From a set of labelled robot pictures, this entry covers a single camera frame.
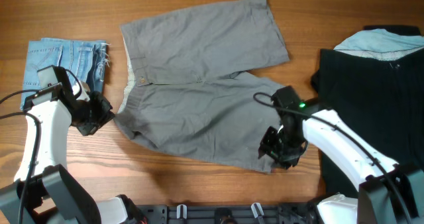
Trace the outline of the grey shorts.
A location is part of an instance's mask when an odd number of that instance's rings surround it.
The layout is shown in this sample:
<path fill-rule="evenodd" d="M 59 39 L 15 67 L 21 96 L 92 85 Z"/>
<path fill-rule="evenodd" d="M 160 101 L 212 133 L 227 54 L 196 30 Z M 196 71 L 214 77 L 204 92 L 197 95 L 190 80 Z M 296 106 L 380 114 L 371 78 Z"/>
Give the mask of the grey shorts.
<path fill-rule="evenodd" d="M 255 102 L 279 83 L 251 70 L 289 60 L 268 0 L 179 9 L 121 26 L 128 84 L 115 124 L 156 152 L 269 173 L 259 157 L 277 113 Z"/>

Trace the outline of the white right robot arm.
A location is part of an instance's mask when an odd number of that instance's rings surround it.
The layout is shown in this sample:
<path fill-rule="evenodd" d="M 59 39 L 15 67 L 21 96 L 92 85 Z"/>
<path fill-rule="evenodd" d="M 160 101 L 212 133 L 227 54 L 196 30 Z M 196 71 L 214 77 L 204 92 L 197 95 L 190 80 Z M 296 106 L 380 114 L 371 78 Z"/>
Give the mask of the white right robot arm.
<path fill-rule="evenodd" d="M 354 186 L 358 196 L 340 193 L 303 204 L 283 207 L 298 223 L 422 223 L 423 171 L 401 165 L 377 151 L 344 124 L 337 112 L 315 100 L 270 96 L 265 104 L 280 117 L 280 128 L 263 136 L 259 155 L 280 167 L 294 167 L 308 144 L 333 161 Z"/>

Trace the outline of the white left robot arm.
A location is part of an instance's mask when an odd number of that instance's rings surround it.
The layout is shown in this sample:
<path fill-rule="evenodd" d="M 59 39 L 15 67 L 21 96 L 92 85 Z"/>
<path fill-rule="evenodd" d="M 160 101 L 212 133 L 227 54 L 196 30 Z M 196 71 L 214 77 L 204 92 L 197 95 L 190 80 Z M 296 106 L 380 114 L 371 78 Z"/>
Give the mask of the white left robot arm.
<path fill-rule="evenodd" d="M 67 136 L 76 127 L 94 134 L 114 114 L 96 91 L 61 83 L 25 100 L 21 115 L 28 131 L 21 166 L 11 185 L 1 188 L 1 211 L 10 223 L 144 223 L 143 213 L 125 195 L 96 202 L 66 168 Z"/>

